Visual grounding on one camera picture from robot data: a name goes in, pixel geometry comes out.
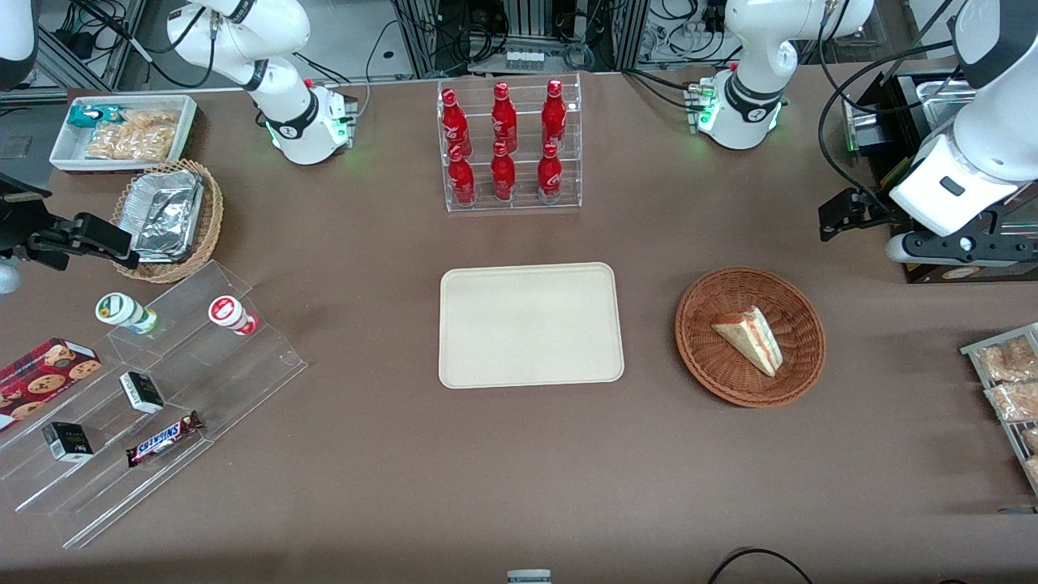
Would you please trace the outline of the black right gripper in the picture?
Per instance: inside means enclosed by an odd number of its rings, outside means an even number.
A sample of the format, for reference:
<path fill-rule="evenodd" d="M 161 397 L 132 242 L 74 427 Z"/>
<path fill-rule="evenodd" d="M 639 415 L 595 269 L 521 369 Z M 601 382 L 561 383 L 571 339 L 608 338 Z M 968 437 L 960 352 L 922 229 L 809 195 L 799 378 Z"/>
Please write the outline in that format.
<path fill-rule="evenodd" d="M 67 269 L 69 255 L 97 256 L 135 270 L 139 255 L 129 247 L 132 237 L 118 226 L 90 213 L 77 213 L 73 233 L 78 241 L 74 248 L 71 238 L 57 229 L 61 217 L 49 213 L 44 199 L 52 195 L 44 187 L 1 174 L 1 258 L 36 261 L 57 271 Z"/>

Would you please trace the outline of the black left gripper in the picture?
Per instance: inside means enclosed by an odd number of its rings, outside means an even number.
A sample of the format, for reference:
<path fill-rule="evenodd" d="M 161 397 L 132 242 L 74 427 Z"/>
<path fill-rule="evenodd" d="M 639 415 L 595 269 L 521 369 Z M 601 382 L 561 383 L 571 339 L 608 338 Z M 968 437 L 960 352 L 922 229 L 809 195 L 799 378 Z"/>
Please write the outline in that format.
<path fill-rule="evenodd" d="M 828 243 L 845 230 L 866 230 L 880 225 L 902 225 L 904 211 L 884 195 L 861 195 L 861 189 L 845 188 L 818 208 L 819 238 Z"/>

